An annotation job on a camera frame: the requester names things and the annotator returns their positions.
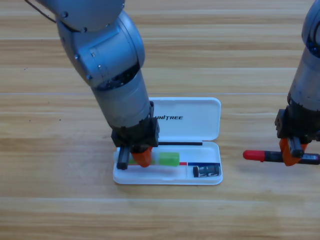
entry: wooden table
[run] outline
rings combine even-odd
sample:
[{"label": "wooden table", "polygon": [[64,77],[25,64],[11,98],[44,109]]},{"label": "wooden table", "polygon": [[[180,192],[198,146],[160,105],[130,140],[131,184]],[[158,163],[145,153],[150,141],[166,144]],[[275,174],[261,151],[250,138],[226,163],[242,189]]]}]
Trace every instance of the wooden table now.
[{"label": "wooden table", "polygon": [[279,149],[274,120],[312,3],[127,0],[150,96],[221,101],[224,180],[123,186],[113,182],[111,130],[56,26],[22,0],[0,0],[0,239],[320,239],[320,167],[242,157]]}]

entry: open case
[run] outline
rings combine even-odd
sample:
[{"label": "open case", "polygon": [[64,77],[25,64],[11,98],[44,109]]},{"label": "open case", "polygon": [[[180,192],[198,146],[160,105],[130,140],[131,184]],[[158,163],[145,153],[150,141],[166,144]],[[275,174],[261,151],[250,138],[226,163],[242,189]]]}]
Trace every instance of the open case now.
[{"label": "open case", "polygon": [[179,153],[178,166],[129,165],[117,169],[119,148],[113,155],[113,179],[125,185],[217,185],[223,180],[219,147],[221,103],[213,97],[151,97],[158,118],[159,146],[152,152]]}]

